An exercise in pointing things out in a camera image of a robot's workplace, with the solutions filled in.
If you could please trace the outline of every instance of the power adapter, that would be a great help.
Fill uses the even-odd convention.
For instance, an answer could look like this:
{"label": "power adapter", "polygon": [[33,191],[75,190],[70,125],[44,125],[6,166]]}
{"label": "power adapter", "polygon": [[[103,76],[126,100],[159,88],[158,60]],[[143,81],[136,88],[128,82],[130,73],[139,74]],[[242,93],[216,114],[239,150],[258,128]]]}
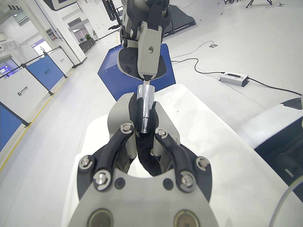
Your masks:
{"label": "power adapter", "polygon": [[221,75],[221,78],[219,81],[238,85],[238,86],[246,86],[249,82],[248,75],[246,74],[236,74],[232,72],[225,72]]}

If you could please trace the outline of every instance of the white pillar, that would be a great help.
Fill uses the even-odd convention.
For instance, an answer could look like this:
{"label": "white pillar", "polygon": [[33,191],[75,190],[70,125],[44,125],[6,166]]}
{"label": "white pillar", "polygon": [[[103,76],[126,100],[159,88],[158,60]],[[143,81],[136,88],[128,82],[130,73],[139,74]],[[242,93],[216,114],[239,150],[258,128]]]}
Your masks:
{"label": "white pillar", "polygon": [[[17,0],[17,2],[51,48],[61,46],[74,64],[81,63],[86,58],[62,18],[56,16],[56,12],[52,11],[44,1]],[[52,29],[58,39],[52,41],[46,33],[48,29]]]}

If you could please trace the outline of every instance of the black rubber pad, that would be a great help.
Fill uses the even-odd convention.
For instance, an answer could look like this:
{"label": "black rubber pad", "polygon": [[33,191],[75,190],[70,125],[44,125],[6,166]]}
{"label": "black rubber pad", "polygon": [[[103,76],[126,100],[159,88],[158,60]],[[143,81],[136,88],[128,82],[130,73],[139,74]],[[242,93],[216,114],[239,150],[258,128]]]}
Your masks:
{"label": "black rubber pad", "polygon": [[[118,61],[121,69],[130,76],[143,80],[138,73],[138,49],[137,48],[123,48],[118,55]],[[166,65],[162,55],[159,57],[158,72],[154,79],[158,79],[165,75]]]}

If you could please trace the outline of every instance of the blue platform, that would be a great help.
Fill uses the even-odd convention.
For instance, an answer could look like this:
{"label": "blue platform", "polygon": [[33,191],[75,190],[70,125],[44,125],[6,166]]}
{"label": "blue platform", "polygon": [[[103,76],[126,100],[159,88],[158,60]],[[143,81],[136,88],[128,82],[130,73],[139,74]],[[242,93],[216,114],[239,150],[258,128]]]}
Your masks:
{"label": "blue platform", "polygon": [[[137,92],[138,85],[142,84],[141,80],[132,78],[122,73],[117,65],[118,53],[123,47],[121,45],[110,49],[98,71],[98,75],[117,101],[123,94]],[[152,80],[156,91],[164,89],[175,84],[174,73],[169,57],[169,49],[166,44],[161,45],[160,54],[164,58],[167,68],[165,75],[159,79]]]}

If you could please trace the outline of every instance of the joyson logo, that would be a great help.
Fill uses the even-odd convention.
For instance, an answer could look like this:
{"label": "joyson logo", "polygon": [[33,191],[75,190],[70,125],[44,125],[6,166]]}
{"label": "joyson logo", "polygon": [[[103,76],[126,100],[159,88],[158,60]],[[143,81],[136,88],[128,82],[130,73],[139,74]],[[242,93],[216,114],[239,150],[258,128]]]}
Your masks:
{"label": "joyson logo", "polygon": [[22,96],[23,94],[25,94],[28,90],[28,87],[23,88],[20,92],[18,92],[19,96]]}

